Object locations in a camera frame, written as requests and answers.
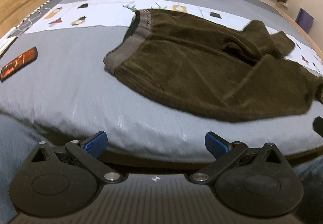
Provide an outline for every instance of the gray bed sheet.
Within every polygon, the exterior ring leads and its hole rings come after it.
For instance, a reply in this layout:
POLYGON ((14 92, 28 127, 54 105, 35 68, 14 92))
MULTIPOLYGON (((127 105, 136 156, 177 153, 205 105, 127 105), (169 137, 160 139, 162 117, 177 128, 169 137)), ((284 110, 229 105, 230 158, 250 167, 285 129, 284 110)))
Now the gray bed sheet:
MULTIPOLYGON (((62 0, 70 3, 84 0, 62 0)), ((262 20, 300 42, 305 39, 279 13, 256 0, 170 0, 195 4, 262 20)), ((104 71, 103 58, 123 39, 126 27, 78 27, 21 35, 0 60, 0 66, 30 47, 38 59, 0 84, 0 110, 33 125, 69 136, 90 136, 100 130, 109 151, 141 158, 208 163, 206 132, 250 147, 275 143, 285 155, 323 146, 312 129, 323 105, 314 101, 307 114, 245 123, 225 123, 173 110, 133 92, 104 71)))

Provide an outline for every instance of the white logo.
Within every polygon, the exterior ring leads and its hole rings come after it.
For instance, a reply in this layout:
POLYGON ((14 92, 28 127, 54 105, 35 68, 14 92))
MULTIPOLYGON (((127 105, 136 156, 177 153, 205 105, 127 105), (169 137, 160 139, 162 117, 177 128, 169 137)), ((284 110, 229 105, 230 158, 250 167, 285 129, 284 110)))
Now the white logo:
POLYGON ((162 178, 160 178, 158 176, 154 176, 151 178, 151 180, 153 180, 154 182, 158 182, 158 181, 162 180, 162 178))

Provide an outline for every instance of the person's leg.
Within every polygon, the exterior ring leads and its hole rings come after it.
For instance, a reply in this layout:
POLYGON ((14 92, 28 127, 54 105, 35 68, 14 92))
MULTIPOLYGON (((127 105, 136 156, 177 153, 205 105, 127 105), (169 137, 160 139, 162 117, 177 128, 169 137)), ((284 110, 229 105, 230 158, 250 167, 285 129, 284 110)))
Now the person's leg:
POLYGON ((9 184, 30 151, 45 139, 3 114, 0 114, 0 129, 0 224, 5 224, 17 214, 9 197, 9 184))
POLYGON ((304 186, 304 196, 296 216, 305 224, 323 223, 323 156, 294 170, 304 186))

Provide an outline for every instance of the orange and black phone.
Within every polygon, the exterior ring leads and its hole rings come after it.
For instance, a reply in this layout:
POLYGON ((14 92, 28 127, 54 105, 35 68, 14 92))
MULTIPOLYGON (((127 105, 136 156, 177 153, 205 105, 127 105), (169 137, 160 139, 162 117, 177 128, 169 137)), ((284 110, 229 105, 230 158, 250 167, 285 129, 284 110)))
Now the orange and black phone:
POLYGON ((37 48, 33 47, 12 60, 10 63, 6 64, 1 70, 0 81, 4 82, 8 77, 35 61, 37 56, 37 48))

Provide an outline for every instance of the gray waistband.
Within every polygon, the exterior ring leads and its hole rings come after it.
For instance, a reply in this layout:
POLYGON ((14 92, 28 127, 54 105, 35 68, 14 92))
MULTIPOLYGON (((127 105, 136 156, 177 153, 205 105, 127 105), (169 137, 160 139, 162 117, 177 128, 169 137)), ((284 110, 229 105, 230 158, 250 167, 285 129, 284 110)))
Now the gray waistband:
POLYGON ((115 69, 139 49, 140 45, 145 42, 151 33, 151 14, 149 10, 143 9, 139 13, 140 20, 133 34, 126 38, 115 50, 108 53, 103 60, 106 70, 111 75, 114 75, 115 69))

